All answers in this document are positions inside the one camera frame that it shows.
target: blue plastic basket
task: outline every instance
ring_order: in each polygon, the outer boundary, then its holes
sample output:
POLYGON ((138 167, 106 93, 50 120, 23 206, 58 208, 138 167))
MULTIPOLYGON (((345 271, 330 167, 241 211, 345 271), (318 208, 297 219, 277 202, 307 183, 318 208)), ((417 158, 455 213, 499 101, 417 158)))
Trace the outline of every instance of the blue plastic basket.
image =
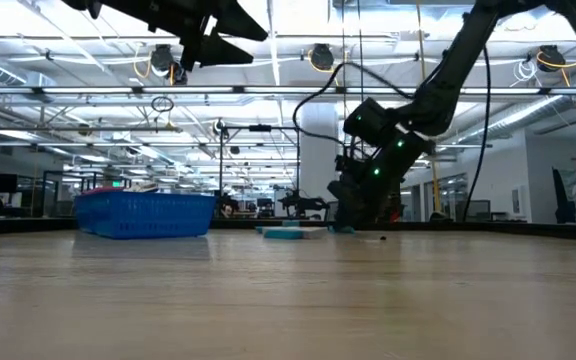
POLYGON ((208 232, 215 197, 104 192, 78 196, 79 228, 112 239, 201 236, 208 232))

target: wooden table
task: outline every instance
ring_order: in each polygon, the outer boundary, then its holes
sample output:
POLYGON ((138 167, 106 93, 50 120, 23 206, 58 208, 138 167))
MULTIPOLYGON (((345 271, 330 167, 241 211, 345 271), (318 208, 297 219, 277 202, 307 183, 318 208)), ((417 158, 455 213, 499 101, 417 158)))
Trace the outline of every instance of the wooden table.
POLYGON ((576 241, 0 236, 0 359, 576 359, 576 241))

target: white pillar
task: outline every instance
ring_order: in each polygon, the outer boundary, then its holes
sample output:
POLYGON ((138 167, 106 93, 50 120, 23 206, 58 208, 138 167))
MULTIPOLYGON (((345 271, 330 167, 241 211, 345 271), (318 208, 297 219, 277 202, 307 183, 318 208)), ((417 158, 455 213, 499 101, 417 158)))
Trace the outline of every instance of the white pillar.
MULTIPOLYGON (((301 110, 300 126, 311 133, 338 138, 338 117, 334 104, 306 104, 301 110)), ((336 200, 328 191, 328 184, 336 180, 335 158, 339 144, 301 133, 301 171, 299 186, 303 197, 322 197, 325 201, 336 200)), ((325 212, 307 212, 308 216, 325 212)))

